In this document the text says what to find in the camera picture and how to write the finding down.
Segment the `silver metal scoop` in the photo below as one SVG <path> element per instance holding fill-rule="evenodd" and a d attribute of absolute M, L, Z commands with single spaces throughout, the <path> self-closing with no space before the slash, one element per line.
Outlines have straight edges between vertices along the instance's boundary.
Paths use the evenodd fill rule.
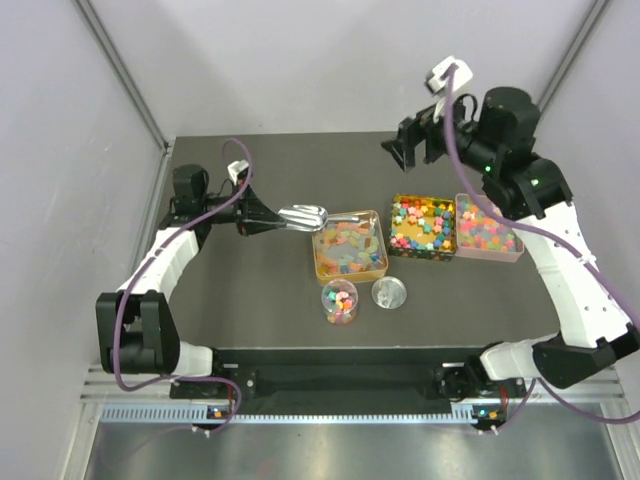
<path fill-rule="evenodd" d="M 318 205 L 290 205 L 280 208 L 277 215 L 283 220 L 282 229 L 305 233 L 322 231 L 330 222 L 359 223 L 361 218 L 353 214 L 330 215 Z"/>

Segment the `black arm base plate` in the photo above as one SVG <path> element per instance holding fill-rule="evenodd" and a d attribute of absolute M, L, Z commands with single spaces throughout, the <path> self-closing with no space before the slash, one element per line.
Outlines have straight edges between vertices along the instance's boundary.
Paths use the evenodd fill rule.
<path fill-rule="evenodd" d="M 464 372 L 477 347 L 226 348 L 214 371 L 253 400 L 277 392 L 415 390 L 427 399 L 516 399 L 521 380 L 474 384 Z"/>

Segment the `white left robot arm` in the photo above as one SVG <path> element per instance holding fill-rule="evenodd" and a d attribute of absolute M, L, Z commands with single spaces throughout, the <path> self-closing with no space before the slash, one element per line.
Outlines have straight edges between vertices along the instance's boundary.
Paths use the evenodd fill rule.
<path fill-rule="evenodd" d="M 227 374 L 214 364 L 213 349 L 180 339 L 169 299 L 212 226 L 232 224 L 240 235 L 250 236 L 284 223 L 248 186 L 248 161 L 234 161 L 227 170 L 232 185 L 228 196 L 209 192 L 208 173 L 199 165 L 174 170 L 174 195 L 150 250 L 124 284 L 96 301 L 104 371 L 192 377 L 194 387 L 209 397 L 226 387 Z"/>

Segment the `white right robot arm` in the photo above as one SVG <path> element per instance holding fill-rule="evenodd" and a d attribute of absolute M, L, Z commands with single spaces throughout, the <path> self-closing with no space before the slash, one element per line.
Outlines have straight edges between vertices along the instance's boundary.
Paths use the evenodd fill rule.
<path fill-rule="evenodd" d="M 466 380 L 487 396 L 503 380 L 540 377 L 566 389 L 639 349 L 639 317 L 599 271 L 578 222 L 571 189 L 560 168 L 534 152 L 540 111 L 515 87 L 496 87 L 473 102 L 470 119 L 461 96 L 444 115 L 430 106 L 405 118 L 382 142 L 399 167 L 410 171 L 415 150 L 426 163 L 449 155 L 457 173 L 482 176 L 483 197 L 512 229 L 534 261 L 559 320 L 550 337 L 489 345 Z"/>

